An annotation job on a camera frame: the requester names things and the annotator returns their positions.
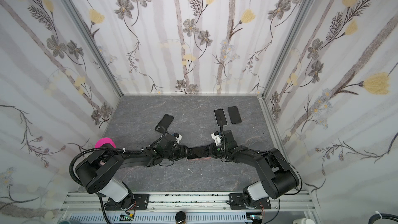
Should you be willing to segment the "black phone case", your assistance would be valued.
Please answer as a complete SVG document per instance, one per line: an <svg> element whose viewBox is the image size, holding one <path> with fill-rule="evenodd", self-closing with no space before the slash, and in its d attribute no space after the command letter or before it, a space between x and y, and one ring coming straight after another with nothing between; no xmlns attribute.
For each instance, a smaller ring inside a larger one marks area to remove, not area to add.
<svg viewBox="0 0 398 224"><path fill-rule="evenodd" d="M169 128L170 124L173 122L174 117L169 114L165 114L159 123L155 127L155 131L159 133L166 133L167 129Z"/></svg>
<svg viewBox="0 0 398 224"><path fill-rule="evenodd" d="M240 124L242 119L237 106L228 107L228 113L230 116L231 124Z"/></svg>

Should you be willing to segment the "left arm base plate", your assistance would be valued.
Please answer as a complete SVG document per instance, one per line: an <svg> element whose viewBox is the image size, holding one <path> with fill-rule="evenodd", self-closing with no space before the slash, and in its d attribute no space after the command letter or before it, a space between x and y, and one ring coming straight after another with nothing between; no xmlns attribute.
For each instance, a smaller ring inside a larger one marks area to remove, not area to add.
<svg viewBox="0 0 398 224"><path fill-rule="evenodd" d="M105 203L107 211L145 211L149 203L150 194L129 194L119 203L109 198Z"/></svg>

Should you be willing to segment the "pink phone case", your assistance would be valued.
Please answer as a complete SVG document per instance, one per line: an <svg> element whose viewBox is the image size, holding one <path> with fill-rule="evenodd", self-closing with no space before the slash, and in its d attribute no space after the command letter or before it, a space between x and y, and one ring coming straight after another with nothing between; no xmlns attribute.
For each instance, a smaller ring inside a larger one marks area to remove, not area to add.
<svg viewBox="0 0 398 224"><path fill-rule="evenodd" d="M203 157L203 158L187 158L188 161L208 161L211 160L211 157Z"/></svg>

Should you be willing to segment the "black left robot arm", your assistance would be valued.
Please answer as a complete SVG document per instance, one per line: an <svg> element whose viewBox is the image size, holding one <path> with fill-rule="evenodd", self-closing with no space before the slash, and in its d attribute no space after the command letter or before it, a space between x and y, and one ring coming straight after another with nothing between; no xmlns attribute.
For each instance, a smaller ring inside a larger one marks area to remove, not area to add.
<svg viewBox="0 0 398 224"><path fill-rule="evenodd" d="M98 141L99 147L87 149L72 159L69 174L87 193L120 203L130 197L131 191L114 179L115 174L124 168L153 167L163 160L175 162L187 158L192 149L180 145L179 140L180 135L166 133L148 147L128 150L116 148L110 138L103 138Z"/></svg>

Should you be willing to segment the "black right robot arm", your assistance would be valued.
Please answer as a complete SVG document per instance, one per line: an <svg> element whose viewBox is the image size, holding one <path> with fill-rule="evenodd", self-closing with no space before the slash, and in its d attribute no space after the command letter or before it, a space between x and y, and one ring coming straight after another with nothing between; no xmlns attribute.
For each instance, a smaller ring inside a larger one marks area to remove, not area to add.
<svg viewBox="0 0 398 224"><path fill-rule="evenodd" d="M214 143L209 145L207 155L256 169L259 180L243 190L247 202L278 199L300 185L298 174L278 149L258 151L238 146L231 131L215 132L211 138Z"/></svg>

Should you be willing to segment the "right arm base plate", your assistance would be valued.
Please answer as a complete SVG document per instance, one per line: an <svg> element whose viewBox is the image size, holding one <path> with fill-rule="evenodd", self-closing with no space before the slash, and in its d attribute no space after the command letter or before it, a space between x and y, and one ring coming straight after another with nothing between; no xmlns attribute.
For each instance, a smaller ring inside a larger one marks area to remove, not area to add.
<svg viewBox="0 0 398 224"><path fill-rule="evenodd" d="M263 210L271 209L271 203L268 197L260 200L253 200L248 194L245 193L231 193L227 204L231 209L240 210Z"/></svg>

